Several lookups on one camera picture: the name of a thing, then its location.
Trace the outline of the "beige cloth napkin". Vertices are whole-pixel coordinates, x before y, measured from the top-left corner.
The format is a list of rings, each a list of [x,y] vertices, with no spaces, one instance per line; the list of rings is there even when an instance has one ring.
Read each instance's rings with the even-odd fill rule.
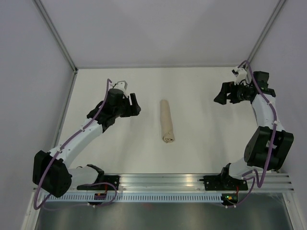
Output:
[[[171,111],[168,100],[160,101],[160,125],[162,140],[165,143],[172,143],[175,141],[175,135],[173,131],[173,122],[171,117]]]

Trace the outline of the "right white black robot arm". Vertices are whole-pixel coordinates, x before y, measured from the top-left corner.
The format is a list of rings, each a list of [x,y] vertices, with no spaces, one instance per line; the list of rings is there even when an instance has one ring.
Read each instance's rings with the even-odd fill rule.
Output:
[[[250,102],[258,127],[246,145],[243,158],[228,164],[228,172],[220,175],[219,184],[224,189],[232,188],[236,177],[242,178],[249,171],[279,170],[294,141],[294,135],[285,131],[278,118],[276,93],[268,85],[269,73],[255,71],[250,78],[247,71],[239,67],[232,73],[236,80],[224,82],[214,102],[221,105]]]

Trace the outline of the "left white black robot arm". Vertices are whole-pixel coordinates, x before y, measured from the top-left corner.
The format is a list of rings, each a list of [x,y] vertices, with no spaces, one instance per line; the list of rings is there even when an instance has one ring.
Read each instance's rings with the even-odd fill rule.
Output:
[[[118,117],[138,116],[141,107],[136,95],[126,96],[121,89],[108,90],[101,101],[86,116],[78,134],[67,145],[58,145],[48,152],[39,151],[34,157],[33,183],[55,197],[70,188],[99,190],[105,184],[104,171],[93,164],[71,169],[74,159],[98,136],[115,123]]]

